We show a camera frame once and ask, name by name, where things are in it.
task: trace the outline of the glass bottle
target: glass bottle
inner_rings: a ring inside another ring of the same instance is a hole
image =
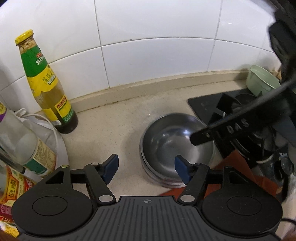
[[[55,169],[56,154],[0,102],[0,146],[13,161],[40,176]]]
[[[55,128],[72,132],[78,118],[65,96],[62,85],[47,63],[30,29],[15,39],[33,96]]]

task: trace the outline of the green bottle label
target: green bottle label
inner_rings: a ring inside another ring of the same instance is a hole
[[[45,173],[47,171],[46,167],[42,166],[40,163],[36,162],[34,159],[31,159],[31,161],[29,161],[24,166],[38,175]]]
[[[38,45],[25,51],[21,55],[22,64],[27,77],[34,77],[42,72],[47,66],[47,61],[41,53]]]

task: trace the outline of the sauce bottle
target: sauce bottle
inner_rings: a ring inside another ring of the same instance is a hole
[[[33,181],[0,162],[0,204],[12,207],[15,200],[34,185]]]
[[[78,118],[64,94],[62,85],[47,63],[30,29],[15,39],[33,96],[55,128],[72,132]]]
[[[1,102],[0,146],[13,161],[41,177],[55,169],[56,154]]]

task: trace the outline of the crosshair marking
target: crosshair marking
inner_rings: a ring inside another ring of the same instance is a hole
[[[145,199],[143,202],[149,204],[149,203],[152,202],[152,200],[150,200],[150,199]]]

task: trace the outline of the black cable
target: black cable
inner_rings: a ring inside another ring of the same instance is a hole
[[[296,226],[296,220],[294,220],[294,219],[282,218],[281,220],[284,221],[284,222],[292,223],[292,224],[294,224]]]

